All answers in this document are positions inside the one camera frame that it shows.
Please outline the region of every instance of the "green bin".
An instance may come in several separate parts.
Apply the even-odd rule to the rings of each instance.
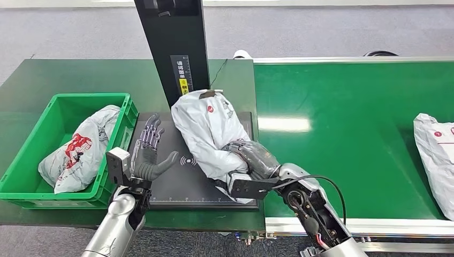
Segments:
[[[117,146],[127,150],[139,115],[129,94],[57,94],[0,180],[0,200],[26,209],[106,209],[115,185],[108,179],[105,158],[94,181],[73,193],[54,194],[37,167],[46,156],[71,140],[80,123],[110,104],[121,110],[107,151]]]

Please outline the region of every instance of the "white plastic bag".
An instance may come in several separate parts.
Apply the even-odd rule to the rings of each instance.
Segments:
[[[238,155],[221,148],[234,140],[250,141],[250,138],[224,95],[216,92],[214,96],[199,99],[206,91],[193,91],[180,97],[171,108],[172,118],[207,177],[228,183],[228,172],[246,172],[247,163]],[[242,203],[251,201],[233,200]]]
[[[38,172],[54,193],[85,189],[96,177],[120,108],[108,105],[76,129],[72,140],[55,150],[38,165]]]
[[[413,125],[432,194],[443,214],[454,221],[454,123],[419,114]]]

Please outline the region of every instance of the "label sticker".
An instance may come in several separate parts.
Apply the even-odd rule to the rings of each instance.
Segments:
[[[193,91],[189,57],[187,55],[171,55],[170,60],[180,96]]]

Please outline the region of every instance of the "robotic arm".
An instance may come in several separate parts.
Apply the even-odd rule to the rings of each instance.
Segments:
[[[106,153],[109,178],[120,187],[82,257],[126,256],[131,242],[145,224],[152,181],[178,160],[178,152],[172,152],[166,160],[156,163],[158,143],[164,133],[164,129],[158,129],[160,123],[158,115],[151,116],[136,142],[131,164],[140,158],[139,167],[130,171],[130,155],[119,147]]]
[[[121,185],[113,196],[108,213],[86,247],[82,257],[125,256],[126,251],[145,223],[149,208],[152,181],[165,172],[177,160],[178,153],[156,164],[157,146],[163,130],[158,130],[159,116],[152,116],[136,143],[129,175],[129,153],[114,148],[109,151],[107,163],[109,177]],[[249,166],[249,176],[231,172],[229,194],[234,198],[263,199],[275,190],[296,214],[315,247],[304,251],[305,257],[367,257],[337,216],[325,191],[315,178],[301,167],[284,163],[280,165],[261,144],[250,141],[234,141],[226,145],[226,151],[241,156]],[[136,156],[142,158],[139,167],[133,165]]]
[[[258,142],[234,141],[223,149],[242,157],[252,178],[235,178],[234,173],[231,174],[229,194],[235,198],[263,199],[269,191],[275,190],[295,212],[316,246],[304,251],[306,257],[367,257],[345,226],[344,199],[330,179],[309,175],[293,163],[280,165],[274,155]],[[344,207],[343,222],[315,178],[328,180],[338,190]]]

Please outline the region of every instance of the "green table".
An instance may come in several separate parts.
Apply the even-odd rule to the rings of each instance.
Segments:
[[[211,61],[211,72],[222,62]],[[412,130],[419,112],[454,120],[453,85],[449,59],[371,57],[228,61],[214,87],[224,89],[237,111],[253,113],[255,139],[280,162],[340,186],[353,234],[454,237],[453,222],[431,196]],[[141,112],[169,110],[153,61],[25,60],[0,87],[0,145],[10,146],[0,155],[0,174],[51,96],[66,92],[128,92]],[[341,214],[336,192],[322,185]],[[0,209],[2,224],[94,226],[104,215],[22,210],[6,202]],[[146,227],[304,233],[275,194],[259,212],[150,212]]]
[[[281,163],[333,179],[354,235],[452,238],[454,222],[432,197],[413,137],[420,112],[454,120],[448,60],[256,59],[260,142]],[[336,191],[321,184],[341,215]],[[265,216],[267,232],[304,233],[276,194],[266,197]]]
[[[215,73],[224,60],[211,61]],[[238,111],[253,115],[257,137],[252,61],[228,61],[214,88]],[[27,59],[0,87],[0,175],[10,165],[51,97],[57,93],[126,92],[139,112],[170,111],[152,60],[39,60]],[[0,224],[94,227],[105,210],[25,210],[0,201]],[[259,211],[153,211],[146,215],[150,229],[264,231]]]

